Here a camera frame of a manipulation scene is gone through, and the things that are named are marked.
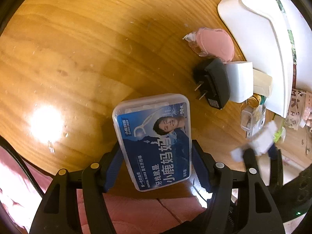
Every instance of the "wooden table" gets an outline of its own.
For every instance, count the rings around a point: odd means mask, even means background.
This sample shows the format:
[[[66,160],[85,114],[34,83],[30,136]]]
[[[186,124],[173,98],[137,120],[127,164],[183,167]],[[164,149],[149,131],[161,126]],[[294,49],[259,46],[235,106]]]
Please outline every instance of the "wooden table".
[[[49,173],[80,170],[115,144],[112,111],[119,102],[180,93],[190,101],[192,138],[215,160],[242,170],[229,154],[245,142],[241,105],[228,102],[217,110],[196,100],[192,69],[203,58],[182,40],[202,26],[227,30],[219,2],[26,0],[0,37],[0,134]],[[235,43],[233,60],[243,59]],[[32,131],[45,119],[40,110],[51,124],[60,119],[56,134],[49,122]],[[45,131],[51,134],[40,135]],[[59,138],[49,143],[49,136]],[[182,197],[191,195],[190,182],[140,193],[123,165],[112,193]]]

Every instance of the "plug prong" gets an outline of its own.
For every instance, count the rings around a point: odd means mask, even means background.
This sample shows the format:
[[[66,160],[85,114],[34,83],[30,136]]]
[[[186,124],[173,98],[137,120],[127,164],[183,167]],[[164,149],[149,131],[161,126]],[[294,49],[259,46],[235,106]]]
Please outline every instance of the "plug prong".
[[[202,86],[203,83],[204,83],[204,81],[199,81],[199,83],[198,83],[198,85],[194,91],[197,91],[199,89],[199,87]]]
[[[198,100],[201,100],[207,94],[208,91],[204,90],[203,92],[204,94]]]

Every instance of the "clear plastic box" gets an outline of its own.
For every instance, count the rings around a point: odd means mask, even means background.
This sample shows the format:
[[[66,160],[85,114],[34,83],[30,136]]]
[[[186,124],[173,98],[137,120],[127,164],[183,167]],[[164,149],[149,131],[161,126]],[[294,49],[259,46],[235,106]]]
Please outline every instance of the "clear plastic box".
[[[113,111],[113,122],[137,190],[190,177],[191,119],[185,96],[163,94],[121,102]]]

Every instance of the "white charger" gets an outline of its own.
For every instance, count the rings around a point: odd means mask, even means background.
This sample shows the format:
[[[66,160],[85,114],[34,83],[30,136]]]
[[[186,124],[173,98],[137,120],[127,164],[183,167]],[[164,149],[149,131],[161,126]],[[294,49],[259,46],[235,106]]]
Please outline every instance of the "white charger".
[[[225,64],[230,86],[230,101],[242,103],[254,93],[252,62],[235,61]]]

